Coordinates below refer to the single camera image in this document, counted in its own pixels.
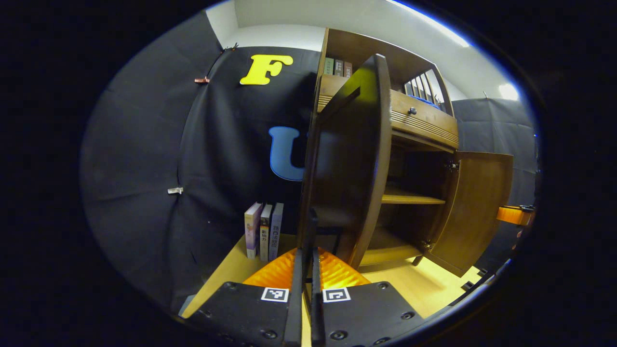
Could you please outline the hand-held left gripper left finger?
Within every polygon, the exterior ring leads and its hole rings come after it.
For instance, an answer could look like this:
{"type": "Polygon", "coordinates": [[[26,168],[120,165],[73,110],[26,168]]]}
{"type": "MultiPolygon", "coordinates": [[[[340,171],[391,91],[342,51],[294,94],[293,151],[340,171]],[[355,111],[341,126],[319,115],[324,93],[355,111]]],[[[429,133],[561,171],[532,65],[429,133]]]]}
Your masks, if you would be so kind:
{"type": "Polygon", "coordinates": [[[289,283],[223,283],[186,321],[219,347],[299,347],[302,340],[303,251],[295,248],[264,269],[289,283]]]}

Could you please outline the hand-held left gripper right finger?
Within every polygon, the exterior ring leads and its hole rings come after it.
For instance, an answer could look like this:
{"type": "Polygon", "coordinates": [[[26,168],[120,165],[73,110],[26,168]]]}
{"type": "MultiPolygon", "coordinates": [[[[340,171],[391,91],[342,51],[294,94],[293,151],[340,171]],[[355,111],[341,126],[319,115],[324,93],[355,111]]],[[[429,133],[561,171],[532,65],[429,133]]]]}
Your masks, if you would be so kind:
{"type": "Polygon", "coordinates": [[[314,347],[376,347],[425,322],[390,282],[371,282],[322,248],[312,260],[314,347]]]}

